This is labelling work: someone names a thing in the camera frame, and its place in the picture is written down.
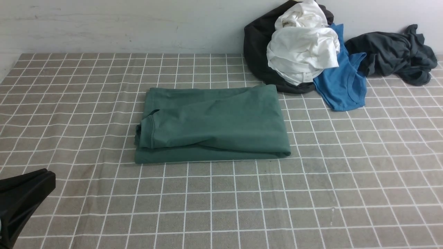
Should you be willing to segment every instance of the fabric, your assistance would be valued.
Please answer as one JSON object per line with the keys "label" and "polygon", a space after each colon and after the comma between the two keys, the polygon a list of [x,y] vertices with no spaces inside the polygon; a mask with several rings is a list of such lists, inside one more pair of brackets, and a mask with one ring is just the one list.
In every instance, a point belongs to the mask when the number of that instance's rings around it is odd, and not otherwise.
{"label": "fabric", "polygon": [[136,163],[252,160],[289,156],[275,86],[161,89],[146,94]]}
{"label": "fabric", "polygon": [[349,56],[343,41],[343,24],[330,26],[338,35],[339,67],[328,68],[314,79],[317,92],[334,111],[349,111],[365,105],[366,77],[357,72],[365,53]]}
{"label": "fabric", "polygon": [[417,24],[410,25],[403,34],[367,33],[348,40],[345,46],[350,54],[367,54],[358,69],[365,76],[396,74],[408,84],[422,86],[431,80],[429,72],[437,67],[437,58],[417,28]]}
{"label": "fabric", "polygon": [[[313,91],[315,89],[314,84],[308,82],[295,86],[286,82],[275,70],[268,66],[266,55],[267,46],[275,32],[277,19],[296,3],[298,2],[289,0],[248,24],[245,27],[243,53],[249,70],[265,84],[276,85],[279,92],[301,94]],[[334,15],[326,10],[323,5],[320,5],[320,8],[324,12],[328,24],[332,24]]]}
{"label": "fabric", "polygon": [[311,82],[323,69],[338,67],[338,36],[327,27],[314,0],[294,5],[280,16],[267,47],[268,66],[287,82]]}
{"label": "fabric", "polygon": [[277,18],[276,30],[283,27],[326,27],[328,21],[320,6],[313,0],[298,3]]}

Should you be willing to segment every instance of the black garment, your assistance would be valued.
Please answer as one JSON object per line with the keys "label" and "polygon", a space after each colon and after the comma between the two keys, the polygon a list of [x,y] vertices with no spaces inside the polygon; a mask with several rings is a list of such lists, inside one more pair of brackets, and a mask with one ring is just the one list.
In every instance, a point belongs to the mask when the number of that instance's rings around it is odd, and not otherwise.
{"label": "black garment", "polygon": [[26,222],[55,189],[47,169],[0,180],[0,249],[12,249]]}
{"label": "black garment", "polygon": [[[245,40],[243,44],[243,53],[249,70],[265,84],[276,85],[277,91],[284,93],[308,93],[315,90],[312,82],[301,83],[298,86],[286,82],[276,71],[268,66],[268,57],[266,49],[271,41],[272,34],[275,32],[275,22],[289,8],[298,2],[289,0],[281,6],[271,10],[262,17],[251,22],[245,27]],[[328,24],[334,21],[334,15],[326,10],[326,7],[320,5],[320,8],[326,15]]]}
{"label": "black garment", "polygon": [[422,86],[429,83],[429,72],[437,66],[437,58],[424,44],[423,34],[417,34],[417,27],[410,25],[404,34],[363,34],[348,40],[345,46],[349,54],[367,54],[358,68],[364,75],[396,74],[406,83]]}

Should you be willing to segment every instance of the clothing label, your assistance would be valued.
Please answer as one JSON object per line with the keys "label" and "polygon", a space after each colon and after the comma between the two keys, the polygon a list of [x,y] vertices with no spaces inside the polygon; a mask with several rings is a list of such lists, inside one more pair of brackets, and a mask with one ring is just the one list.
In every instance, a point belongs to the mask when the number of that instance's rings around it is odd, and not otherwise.
{"label": "clothing label", "polygon": [[312,82],[313,79],[311,72],[303,73],[303,83]]}

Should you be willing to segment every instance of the crumpled clothing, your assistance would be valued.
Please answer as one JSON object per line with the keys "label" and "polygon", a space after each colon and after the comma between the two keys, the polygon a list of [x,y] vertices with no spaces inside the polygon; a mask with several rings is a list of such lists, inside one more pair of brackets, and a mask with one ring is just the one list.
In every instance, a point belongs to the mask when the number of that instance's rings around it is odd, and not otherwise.
{"label": "crumpled clothing", "polygon": [[338,67],[340,42],[327,27],[327,19],[314,0],[294,5],[280,16],[267,47],[268,66],[287,82],[312,82],[325,68]]}
{"label": "crumpled clothing", "polygon": [[294,5],[281,15],[275,24],[276,30],[283,27],[327,27],[326,15],[318,4],[309,1]]}
{"label": "crumpled clothing", "polygon": [[431,80],[429,72],[437,67],[437,58],[417,28],[417,24],[410,25],[403,34],[367,33],[348,40],[345,46],[350,54],[367,54],[358,68],[365,76],[396,74],[408,84],[423,86]]}

